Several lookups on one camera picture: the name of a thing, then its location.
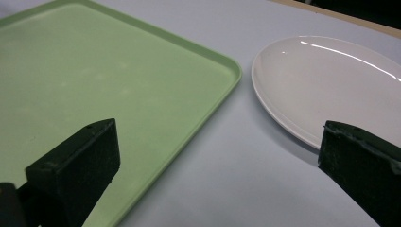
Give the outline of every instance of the plate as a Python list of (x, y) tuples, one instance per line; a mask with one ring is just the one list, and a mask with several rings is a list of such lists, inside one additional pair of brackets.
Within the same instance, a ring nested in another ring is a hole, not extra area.
[(326, 120), (401, 147), (401, 66), (373, 50), (325, 37), (288, 38), (258, 53), (252, 79), (268, 113), (314, 148)]

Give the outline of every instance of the gray tabletop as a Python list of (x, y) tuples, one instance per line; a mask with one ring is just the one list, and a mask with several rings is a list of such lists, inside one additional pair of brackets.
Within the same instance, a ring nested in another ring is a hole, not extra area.
[[(3, 1), (0, 17), (45, 1)], [(401, 40), (266, 0), (99, 0), (238, 61), (243, 78), (120, 226), (377, 226), (317, 168), (318, 151), (258, 102), (253, 58), (299, 35), (361, 44), (401, 63)]]

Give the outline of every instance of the table surface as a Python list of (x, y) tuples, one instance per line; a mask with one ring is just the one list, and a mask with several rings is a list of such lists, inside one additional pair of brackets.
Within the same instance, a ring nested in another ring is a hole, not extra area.
[[(44, 3), (8, 0), (0, 17)], [(266, 0), (98, 0), (238, 61), (243, 78), (120, 226), (377, 226), (317, 168), (319, 151), (258, 102), (253, 58), (299, 35), (360, 44), (401, 63), (401, 40)]]

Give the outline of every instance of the green tray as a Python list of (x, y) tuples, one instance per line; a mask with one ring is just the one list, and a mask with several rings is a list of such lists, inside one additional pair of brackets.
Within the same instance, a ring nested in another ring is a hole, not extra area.
[(0, 20), (0, 182), (81, 127), (115, 118), (121, 168), (85, 226), (112, 226), (241, 78), (219, 53), (87, 1)]

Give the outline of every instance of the oval plate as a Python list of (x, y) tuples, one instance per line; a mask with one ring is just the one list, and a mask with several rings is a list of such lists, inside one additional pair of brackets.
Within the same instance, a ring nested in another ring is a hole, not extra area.
[(401, 147), (401, 66), (368, 48), (324, 37), (285, 39), (256, 56), (252, 79), (269, 114), (314, 148), (326, 120)]

